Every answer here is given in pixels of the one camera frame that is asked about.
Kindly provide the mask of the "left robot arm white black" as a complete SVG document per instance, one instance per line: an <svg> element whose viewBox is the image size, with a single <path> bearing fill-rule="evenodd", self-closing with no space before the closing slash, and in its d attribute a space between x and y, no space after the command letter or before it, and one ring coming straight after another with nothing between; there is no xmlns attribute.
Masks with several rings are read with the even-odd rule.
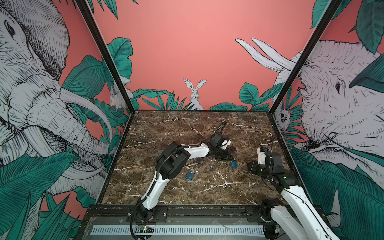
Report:
<svg viewBox="0 0 384 240"><path fill-rule="evenodd" d="M137 236L134 232L134 216L139 221L147 223L155 216L155 208L159 198L170 180L180 174L183 167L191 159L214 156L219 161L234 162L233 152L237 149L229 138L221 132L215 132L210 137L199 140L196 144L181 144L172 142L158 157L155 173L145 194L140 197L131 212L130 232L135 240L146 240L149 236Z"/></svg>

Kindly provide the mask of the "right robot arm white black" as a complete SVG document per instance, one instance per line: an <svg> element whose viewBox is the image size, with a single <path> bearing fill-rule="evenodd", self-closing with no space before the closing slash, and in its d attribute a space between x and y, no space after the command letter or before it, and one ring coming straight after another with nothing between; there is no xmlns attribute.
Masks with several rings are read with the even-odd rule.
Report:
<svg viewBox="0 0 384 240"><path fill-rule="evenodd" d="M248 171L267 180L288 203L294 216L279 199L263 200L259 214L265 223L275 224L264 226L264 235L269 240L279 237L280 229L291 240L338 240L326 221L312 205L299 180L286 172L279 154L261 147L257 149L258 160L247 163Z"/></svg>

